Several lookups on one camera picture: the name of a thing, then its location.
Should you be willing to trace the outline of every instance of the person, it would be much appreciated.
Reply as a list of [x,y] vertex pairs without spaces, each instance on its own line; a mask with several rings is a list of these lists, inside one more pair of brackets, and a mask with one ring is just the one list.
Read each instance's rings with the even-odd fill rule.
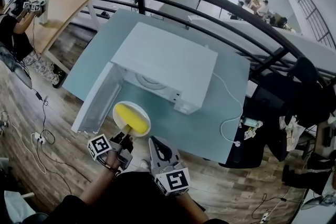
[[19,18],[20,15],[23,15],[23,4],[26,0],[16,0],[15,8],[11,11],[11,15],[20,21],[22,18]]
[[326,170],[327,172],[296,174],[286,165],[282,172],[282,181],[286,186],[294,188],[311,189],[319,195],[327,195],[336,191],[336,173],[332,171],[335,166],[336,151],[333,151],[329,160],[312,153],[307,161],[307,168],[314,170]]
[[206,223],[225,224],[203,212],[188,193],[166,197],[149,173],[146,161],[138,172],[115,177],[120,162],[114,151],[95,180],[79,196],[66,196],[43,224]]
[[65,78],[64,71],[54,73],[53,64],[36,54],[25,33],[34,16],[39,14],[31,12],[25,17],[27,10],[23,10],[17,20],[13,16],[4,15],[4,7],[5,0],[0,0],[0,42],[23,66],[33,66],[39,75],[50,81],[54,88],[58,88]]
[[[244,2],[243,1],[238,1],[237,5],[242,8],[243,5],[244,5]],[[229,15],[231,15],[231,17],[230,17],[231,20],[241,20],[237,15],[234,15],[232,13],[229,13]]]
[[258,7],[256,15],[260,18],[263,18],[264,15],[268,12],[268,0],[264,0],[263,3]]

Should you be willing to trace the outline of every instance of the human arm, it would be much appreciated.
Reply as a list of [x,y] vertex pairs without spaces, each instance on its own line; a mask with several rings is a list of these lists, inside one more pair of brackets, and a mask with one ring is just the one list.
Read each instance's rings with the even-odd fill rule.
[[14,27],[13,32],[15,34],[23,34],[29,25],[32,23],[35,14],[33,12],[29,13],[28,16],[21,22],[17,23]]
[[20,15],[16,18],[18,22],[21,22],[21,20],[27,15],[28,10],[23,9],[23,11],[20,13]]
[[209,217],[192,200],[192,198],[188,193],[176,196],[176,201],[180,206],[182,206],[186,210],[193,223],[203,224],[209,220]]
[[[108,165],[111,168],[118,170],[120,166],[120,162],[117,158],[117,153],[115,151],[110,151],[108,157],[106,159]],[[95,180],[90,184],[90,186],[84,190],[80,199],[85,202],[86,205],[90,206],[95,201],[97,201],[105,190],[109,187],[115,177],[115,172],[107,169],[106,167],[102,167],[102,170],[95,178]]]

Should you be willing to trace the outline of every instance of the white cloth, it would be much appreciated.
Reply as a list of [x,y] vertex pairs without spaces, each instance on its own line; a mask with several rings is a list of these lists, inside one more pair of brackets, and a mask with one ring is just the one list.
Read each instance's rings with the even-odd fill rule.
[[268,12],[268,6],[265,3],[262,3],[260,7],[257,9],[257,13],[259,16],[264,16]]
[[13,223],[22,222],[35,214],[35,211],[32,210],[20,193],[5,190],[4,197],[8,215]]
[[299,142],[300,135],[306,129],[296,122],[296,118],[293,116],[288,125],[285,124],[285,117],[279,118],[280,130],[285,129],[287,133],[287,151],[295,149]]
[[325,196],[327,194],[334,194],[336,192],[336,190],[333,189],[332,187],[332,180],[333,180],[333,177],[334,177],[334,173],[335,172],[332,172],[328,178],[328,181],[323,189],[323,192],[322,192],[322,196]]

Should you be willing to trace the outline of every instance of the blue-gray table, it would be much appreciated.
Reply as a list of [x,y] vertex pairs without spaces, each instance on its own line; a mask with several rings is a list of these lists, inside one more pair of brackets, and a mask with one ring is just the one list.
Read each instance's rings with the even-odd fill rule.
[[[214,72],[226,82],[234,97],[241,104],[244,103],[249,74],[247,59],[233,52],[229,46],[202,33],[122,9],[101,27],[72,68],[63,87],[85,100],[106,63],[138,22],[169,31],[203,46],[208,45],[216,51],[218,58]],[[202,108],[190,115],[174,110],[173,103],[128,82],[124,83],[115,103],[119,101],[134,102],[147,112],[152,124],[150,135],[163,137],[177,148],[194,155],[226,163],[232,143],[221,136],[219,126],[223,120],[237,117],[240,107],[215,76],[210,81]],[[233,140],[237,128],[238,120],[228,122],[222,130],[227,138]]]

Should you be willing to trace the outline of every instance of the white sneaker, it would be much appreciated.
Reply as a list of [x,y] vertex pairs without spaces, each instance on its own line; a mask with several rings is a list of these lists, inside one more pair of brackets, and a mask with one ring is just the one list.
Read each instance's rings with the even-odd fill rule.
[[148,162],[145,159],[142,159],[140,161],[139,167],[149,170],[149,164],[148,164]]

